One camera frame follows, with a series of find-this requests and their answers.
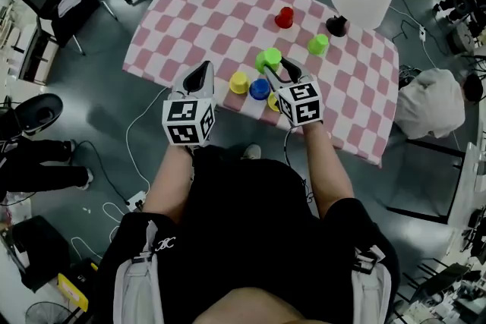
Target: checkered tablecloth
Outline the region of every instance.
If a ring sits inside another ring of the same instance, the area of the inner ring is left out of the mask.
[[[287,30],[274,21],[285,6],[294,10],[294,24]],[[123,68],[170,87],[182,71],[210,60],[219,105],[288,129],[285,115],[272,111],[265,101],[229,89],[236,71],[251,80],[262,77],[255,58],[261,50],[276,47],[317,77],[323,122],[334,146],[378,165],[395,115],[398,52],[388,39],[353,24],[343,38],[331,36],[325,22],[334,15],[315,0],[153,0]],[[309,39],[318,33],[330,37],[325,56],[307,50]]]

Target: white plug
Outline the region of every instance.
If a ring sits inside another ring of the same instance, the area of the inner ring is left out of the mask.
[[[138,192],[135,196],[131,197],[128,200],[128,205],[127,205],[130,212],[134,212],[137,209],[142,209],[142,206],[145,203],[146,197],[147,197],[147,194],[143,190]]]
[[[420,38],[422,42],[425,42],[425,27],[422,25],[418,28],[418,38]]]

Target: yellow cup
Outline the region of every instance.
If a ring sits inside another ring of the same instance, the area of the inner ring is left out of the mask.
[[[250,79],[244,72],[235,72],[231,79],[229,79],[229,89],[237,93],[238,95],[242,95],[243,93],[247,93],[250,89]]]
[[[275,93],[270,92],[270,95],[268,96],[268,99],[267,99],[267,104],[275,112],[280,112],[279,107],[276,106],[276,96],[275,96]]]

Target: blue cup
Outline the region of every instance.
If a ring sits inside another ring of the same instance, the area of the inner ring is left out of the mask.
[[[255,100],[265,100],[270,95],[270,84],[264,78],[255,80],[250,85],[250,95]]]

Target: floor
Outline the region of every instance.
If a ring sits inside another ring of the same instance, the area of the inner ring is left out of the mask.
[[[125,130],[147,107],[160,87],[126,74],[122,71],[122,63],[131,36],[150,0],[142,0],[135,6],[125,4],[123,0],[106,1],[120,21],[116,22],[106,11],[99,9],[78,35],[87,56],[77,54],[73,42],[59,51],[48,90],[62,98],[65,109],[55,125],[43,131],[39,138],[92,141],[109,177],[123,196],[129,198],[145,186],[129,159]],[[331,4],[330,0],[319,1]],[[446,50],[442,31],[446,25],[441,20],[437,25],[431,13],[432,5],[437,1],[406,0],[406,3],[414,17],[437,37],[440,49]],[[406,12],[403,0],[393,0],[392,6]],[[392,39],[401,32],[400,24],[404,18],[390,10],[378,31]],[[404,36],[395,39],[400,63],[420,69],[431,68],[418,39],[418,32],[407,25],[404,28],[408,39]],[[455,65],[450,54],[441,54],[430,37],[425,45],[438,67]],[[149,180],[156,174],[167,146],[160,123],[161,111],[162,99],[134,126],[130,136],[134,157]],[[477,107],[468,107],[466,123],[456,132],[462,149],[465,149],[468,141],[475,141],[477,126]],[[282,161],[284,136],[284,132],[276,128],[220,109],[212,132],[212,143],[230,146],[238,142],[258,142],[264,157]],[[438,142],[456,147],[453,138]],[[420,201],[414,207],[420,207],[425,212],[447,207],[456,179],[450,160],[440,154],[403,144],[385,152],[382,168],[345,153],[339,153],[339,157],[352,179],[355,195],[395,246],[402,270],[412,269],[420,258],[438,257],[445,253],[451,228],[387,212],[383,205],[407,203],[410,206],[414,203],[412,199],[416,198]],[[302,138],[290,138],[289,158],[292,166],[305,176],[307,166]],[[96,179],[90,190],[38,193],[33,198],[33,212],[44,215],[67,240],[82,237],[95,252],[101,254],[108,247],[109,233],[116,225],[103,213],[102,205],[111,201],[122,206],[122,201],[103,177],[91,149],[81,147],[75,161],[93,169]],[[82,244],[77,247],[82,256],[92,255]],[[74,251],[72,255],[72,259],[76,260]]]

